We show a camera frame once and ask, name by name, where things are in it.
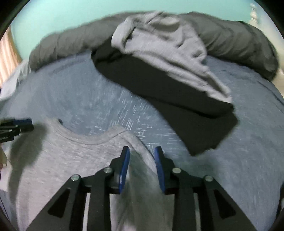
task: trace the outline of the blue gripper pad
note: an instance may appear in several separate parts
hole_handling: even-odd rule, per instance
[[[31,119],[15,119],[13,125],[32,124]]]
[[[128,165],[129,165],[129,159],[130,159],[130,150],[127,147],[125,159],[123,161],[122,169],[119,174],[119,193],[122,192],[124,185],[125,185],[125,178],[127,174]]]
[[[156,163],[156,168],[157,168],[157,174],[158,174],[160,189],[162,190],[163,193],[165,193],[165,191],[166,191],[165,174],[164,174],[162,163],[161,163],[161,160],[160,160],[160,157],[159,157],[158,148],[155,148],[154,158],[155,158],[155,163]]]

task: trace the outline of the gray blanket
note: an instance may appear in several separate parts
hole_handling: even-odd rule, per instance
[[[30,54],[31,69],[37,70],[86,49],[95,50],[133,14],[136,13],[120,13],[43,38]],[[269,81],[274,78],[278,68],[277,55],[259,29],[244,22],[225,21],[196,12],[178,17],[192,25],[209,55],[246,65]]]
[[[113,33],[111,45],[211,98],[232,101],[229,88],[202,63],[207,52],[195,30],[177,16],[158,11],[129,16]]]
[[[267,231],[284,182],[284,100],[272,83],[247,67],[211,56],[206,62],[232,90],[239,124],[216,150],[198,156],[189,155],[147,101],[98,73],[90,53],[61,59],[29,74],[0,116],[31,117],[34,122],[57,117],[67,129],[85,135],[122,125],[151,153],[160,145],[188,173],[214,176],[257,230]]]

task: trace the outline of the neckline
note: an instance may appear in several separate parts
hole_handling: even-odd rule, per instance
[[[65,128],[57,118],[49,119],[48,123],[59,135],[67,138],[68,140],[86,145],[96,145],[105,143],[111,140],[113,137],[126,131],[124,127],[115,125],[109,128],[101,135],[80,135]]]

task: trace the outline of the metal screw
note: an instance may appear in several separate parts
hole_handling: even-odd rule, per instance
[[[73,181],[77,181],[77,180],[79,180],[79,178],[80,178],[80,176],[77,175],[77,174],[74,174],[73,176],[71,176],[71,180],[73,180]]]
[[[173,173],[177,173],[177,174],[181,173],[180,168],[173,168],[172,171],[173,171]]]
[[[214,180],[214,178],[212,176],[205,176],[205,180],[208,181],[208,182],[212,182]]]
[[[112,168],[111,167],[106,167],[106,168],[104,168],[104,172],[105,173],[111,173],[112,172]]]

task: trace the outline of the bed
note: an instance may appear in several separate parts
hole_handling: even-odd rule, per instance
[[[251,13],[249,24],[260,29],[265,36],[271,41],[278,53],[279,69],[273,79],[273,84],[284,95],[284,39],[280,32],[267,15],[267,13],[257,4],[250,4]]]
[[[67,129],[85,135],[122,125],[151,154],[156,146],[162,146],[165,155],[191,175],[213,176],[257,230],[268,230],[284,182],[284,99],[274,84],[249,67],[213,56],[206,58],[206,64],[231,89],[239,123],[216,149],[197,156],[189,154],[167,121],[146,100],[100,74],[90,50],[48,61],[30,73],[2,105],[0,116],[31,117],[35,123],[56,117]],[[4,146],[7,155],[11,145]],[[16,226],[14,201],[9,201],[9,195],[15,192],[9,191],[7,181],[0,184],[8,191],[1,197],[6,197],[8,216]]]

